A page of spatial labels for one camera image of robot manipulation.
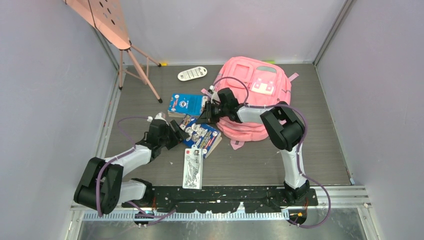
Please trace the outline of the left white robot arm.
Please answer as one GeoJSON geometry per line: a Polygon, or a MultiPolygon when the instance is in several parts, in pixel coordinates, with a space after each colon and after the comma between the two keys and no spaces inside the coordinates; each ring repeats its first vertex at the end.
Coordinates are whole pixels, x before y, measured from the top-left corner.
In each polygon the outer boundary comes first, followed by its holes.
{"type": "Polygon", "coordinates": [[[74,192],[74,202],[96,210],[100,217],[124,203],[148,207],[155,198],[153,185],[140,178],[129,181],[123,178],[155,160],[163,148],[170,150],[188,137],[175,120],[167,122],[160,117],[154,118],[143,138],[129,150],[106,159],[93,157],[88,161],[74,192]]]}

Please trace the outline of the light blue paperback book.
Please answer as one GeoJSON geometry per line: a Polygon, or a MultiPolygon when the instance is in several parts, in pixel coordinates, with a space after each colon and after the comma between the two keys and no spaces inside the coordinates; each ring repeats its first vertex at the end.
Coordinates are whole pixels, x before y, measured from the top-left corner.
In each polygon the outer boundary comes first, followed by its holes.
{"type": "Polygon", "coordinates": [[[174,93],[170,99],[168,115],[177,118],[185,115],[199,117],[204,111],[207,100],[206,95],[174,93]]]}

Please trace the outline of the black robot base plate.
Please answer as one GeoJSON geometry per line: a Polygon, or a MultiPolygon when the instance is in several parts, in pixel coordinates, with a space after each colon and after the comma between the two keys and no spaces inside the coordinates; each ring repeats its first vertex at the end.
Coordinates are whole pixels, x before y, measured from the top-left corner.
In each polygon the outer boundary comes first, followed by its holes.
{"type": "Polygon", "coordinates": [[[205,214],[277,213],[286,207],[317,206],[316,191],[310,188],[295,200],[282,186],[205,186],[202,189],[185,189],[181,186],[153,186],[144,197],[134,200],[140,208],[151,208],[160,213],[175,210],[177,213],[205,214]]]}

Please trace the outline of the dark blue activity booklet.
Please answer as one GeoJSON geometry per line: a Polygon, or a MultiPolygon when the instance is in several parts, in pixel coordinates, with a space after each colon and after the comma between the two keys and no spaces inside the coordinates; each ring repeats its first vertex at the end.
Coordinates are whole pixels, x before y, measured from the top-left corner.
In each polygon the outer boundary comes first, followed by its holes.
{"type": "Polygon", "coordinates": [[[216,128],[205,123],[196,124],[196,121],[197,119],[189,114],[183,117],[179,126],[189,135],[183,143],[188,147],[195,146],[202,149],[203,157],[206,159],[221,142],[222,134],[216,128]]]}

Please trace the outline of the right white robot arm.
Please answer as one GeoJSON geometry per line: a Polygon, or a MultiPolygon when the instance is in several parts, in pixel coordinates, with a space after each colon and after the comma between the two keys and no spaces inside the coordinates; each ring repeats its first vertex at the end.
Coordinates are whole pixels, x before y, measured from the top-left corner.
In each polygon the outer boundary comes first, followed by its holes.
{"type": "Polygon", "coordinates": [[[219,90],[217,97],[217,100],[206,101],[196,123],[216,124],[221,118],[227,117],[239,124],[263,124],[269,139],[282,156],[285,198],[291,205],[299,205],[310,189],[302,156],[303,141],[307,134],[304,117],[284,101],[264,106],[240,103],[229,88],[219,90]]]}

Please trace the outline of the pink student backpack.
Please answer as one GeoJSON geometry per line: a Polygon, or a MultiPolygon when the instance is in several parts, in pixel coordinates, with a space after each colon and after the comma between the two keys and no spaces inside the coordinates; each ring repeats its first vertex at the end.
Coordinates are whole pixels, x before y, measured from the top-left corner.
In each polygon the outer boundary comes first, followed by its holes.
{"type": "MultiPolygon", "coordinates": [[[[239,103],[247,98],[254,106],[269,106],[281,101],[291,102],[291,82],[299,76],[287,76],[282,68],[244,56],[232,57],[219,71],[213,86],[214,92],[230,88],[239,103]]],[[[216,124],[221,133],[230,139],[234,150],[245,142],[262,141],[268,133],[261,123],[236,123],[224,117],[216,124]]]]}

